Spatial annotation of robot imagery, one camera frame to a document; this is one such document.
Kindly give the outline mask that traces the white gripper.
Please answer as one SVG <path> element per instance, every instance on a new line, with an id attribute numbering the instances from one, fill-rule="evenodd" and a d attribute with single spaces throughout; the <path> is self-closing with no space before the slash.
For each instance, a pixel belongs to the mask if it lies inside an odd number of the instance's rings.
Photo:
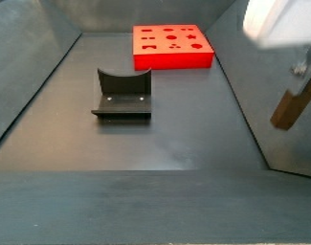
<path id="1" fill-rule="evenodd" d="M 311 44 L 311 0 L 248 0 L 243 32 L 262 48 Z M 300 95 L 311 80 L 311 46 L 291 73 L 302 80 Z"/>

